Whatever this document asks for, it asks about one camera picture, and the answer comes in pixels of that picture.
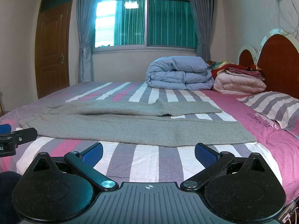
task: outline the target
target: pant leg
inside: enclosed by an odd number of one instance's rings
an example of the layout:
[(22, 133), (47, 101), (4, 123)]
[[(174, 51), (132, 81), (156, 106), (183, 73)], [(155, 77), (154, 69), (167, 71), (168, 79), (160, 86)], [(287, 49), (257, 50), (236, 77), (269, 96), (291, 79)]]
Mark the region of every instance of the pant leg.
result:
[(21, 175), (15, 172), (0, 173), (0, 223), (17, 224), (21, 221), (12, 204), (12, 192)]

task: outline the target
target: door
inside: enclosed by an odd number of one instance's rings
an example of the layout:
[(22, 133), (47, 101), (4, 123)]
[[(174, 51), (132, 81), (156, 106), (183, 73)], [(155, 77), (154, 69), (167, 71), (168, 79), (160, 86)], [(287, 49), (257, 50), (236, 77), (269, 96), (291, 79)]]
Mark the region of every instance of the door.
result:
[(69, 86), (68, 33), (72, 0), (41, 0), (35, 38), (38, 98)]

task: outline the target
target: pillowcase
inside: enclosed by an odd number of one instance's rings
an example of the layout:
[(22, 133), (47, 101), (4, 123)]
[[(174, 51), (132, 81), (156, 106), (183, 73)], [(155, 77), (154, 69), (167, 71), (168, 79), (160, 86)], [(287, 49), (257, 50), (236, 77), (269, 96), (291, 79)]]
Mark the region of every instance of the pillowcase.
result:
[(240, 102), (277, 121), (283, 130), (299, 139), (299, 100), (279, 92), (264, 92), (238, 99)]

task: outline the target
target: folded blue comforter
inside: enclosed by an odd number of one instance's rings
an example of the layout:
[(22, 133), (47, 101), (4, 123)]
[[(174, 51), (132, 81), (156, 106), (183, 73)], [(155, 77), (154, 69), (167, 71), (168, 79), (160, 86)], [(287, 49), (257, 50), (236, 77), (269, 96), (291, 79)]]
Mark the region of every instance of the folded blue comforter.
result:
[(146, 83), (160, 89), (209, 90), (214, 79), (201, 57), (170, 56), (156, 59), (149, 65)]

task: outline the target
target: window sill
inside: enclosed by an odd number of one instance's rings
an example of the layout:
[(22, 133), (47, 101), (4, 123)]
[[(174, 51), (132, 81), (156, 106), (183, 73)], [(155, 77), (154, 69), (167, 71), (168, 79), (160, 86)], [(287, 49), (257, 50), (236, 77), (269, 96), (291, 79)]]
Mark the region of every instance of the window sill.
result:
[(195, 48), (174, 46), (144, 46), (144, 45), (122, 45), (93, 48), (92, 54), (100, 53), (122, 53), (122, 52), (150, 52), (150, 51), (180, 51), (196, 53)]

